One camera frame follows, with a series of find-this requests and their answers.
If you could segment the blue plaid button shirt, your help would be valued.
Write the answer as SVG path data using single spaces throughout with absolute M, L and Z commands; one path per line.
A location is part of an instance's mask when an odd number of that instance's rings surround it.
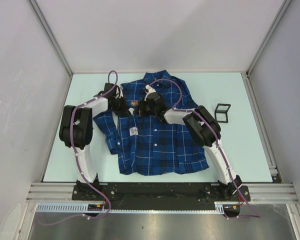
M 146 96 L 146 85 L 161 94 L 170 108 L 194 109 L 198 106 L 186 82 L 166 70 L 147 72 L 143 79 L 123 83 L 123 95 L 129 106 L 131 101 Z M 163 124 L 153 115 L 120 116 L 115 123 L 110 110 L 93 120 L 105 135 L 109 152 L 118 156 L 119 172 L 123 175 L 192 174 L 209 168 L 205 150 L 194 142 L 184 125 Z

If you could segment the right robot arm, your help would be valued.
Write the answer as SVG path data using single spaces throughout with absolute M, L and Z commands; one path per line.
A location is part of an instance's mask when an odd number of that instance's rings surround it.
M 241 195 L 243 182 L 232 168 L 221 140 L 221 127 L 202 105 L 192 109 L 168 107 L 157 92 L 148 93 L 133 113 L 139 117 L 155 116 L 163 124 L 186 126 L 192 139 L 208 154 L 217 174 L 220 194 L 232 201 Z

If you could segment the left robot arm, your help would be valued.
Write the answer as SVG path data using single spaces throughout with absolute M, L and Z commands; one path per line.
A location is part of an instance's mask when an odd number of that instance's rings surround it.
M 77 185 L 84 186 L 83 194 L 90 200 L 100 196 L 101 188 L 98 174 L 93 167 L 90 143 L 93 138 L 93 118 L 108 110 L 118 116 L 128 116 L 129 108 L 123 94 L 123 87 L 106 83 L 104 90 L 92 99 L 78 105 L 63 108 L 59 139 L 74 151 L 78 169 Z

